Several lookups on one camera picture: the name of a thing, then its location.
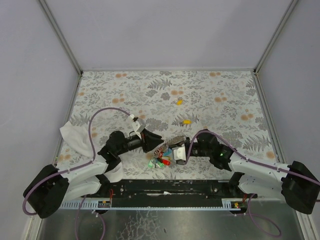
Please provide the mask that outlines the metal keyring organizer with keys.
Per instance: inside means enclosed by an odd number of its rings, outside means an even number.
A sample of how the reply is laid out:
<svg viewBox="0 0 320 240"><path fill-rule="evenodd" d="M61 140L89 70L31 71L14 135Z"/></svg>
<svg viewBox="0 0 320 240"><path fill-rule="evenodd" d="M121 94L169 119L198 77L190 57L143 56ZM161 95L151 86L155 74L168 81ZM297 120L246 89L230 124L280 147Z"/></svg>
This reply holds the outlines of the metal keyring organizer with keys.
<svg viewBox="0 0 320 240"><path fill-rule="evenodd" d="M164 168L176 163L173 156L173 148L185 147L187 137L185 135L177 135L168 138L162 145L155 149L152 158L149 160L149 168Z"/></svg>

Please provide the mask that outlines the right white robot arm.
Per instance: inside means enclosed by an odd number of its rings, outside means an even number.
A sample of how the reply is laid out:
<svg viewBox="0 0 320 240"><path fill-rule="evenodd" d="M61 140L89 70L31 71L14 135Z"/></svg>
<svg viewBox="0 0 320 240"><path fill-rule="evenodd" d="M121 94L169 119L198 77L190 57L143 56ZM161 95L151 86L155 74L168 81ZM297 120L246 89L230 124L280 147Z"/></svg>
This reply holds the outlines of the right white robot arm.
<svg viewBox="0 0 320 240"><path fill-rule="evenodd" d="M292 209L310 215L320 193L320 182L301 162L267 163L244 156L226 140L207 129L200 130L184 144L190 157L208 157L220 170L233 172L235 185L246 194L276 198Z"/></svg>

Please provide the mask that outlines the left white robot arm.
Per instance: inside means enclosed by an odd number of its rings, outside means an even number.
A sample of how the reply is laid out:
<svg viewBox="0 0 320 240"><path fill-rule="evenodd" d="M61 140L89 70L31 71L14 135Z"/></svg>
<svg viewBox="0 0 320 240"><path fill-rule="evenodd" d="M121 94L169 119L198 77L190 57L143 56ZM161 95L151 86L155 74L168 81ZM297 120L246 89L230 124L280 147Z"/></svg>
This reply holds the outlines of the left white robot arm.
<svg viewBox="0 0 320 240"><path fill-rule="evenodd" d="M84 195L103 197L109 191L110 184L118 183L124 177L120 155L135 149L148 153L163 143L160 135L146 129L129 137L121 131L114 131L93 160L70 169L46 165L22 194L23 212L45 219L64 202Z"/></svg>

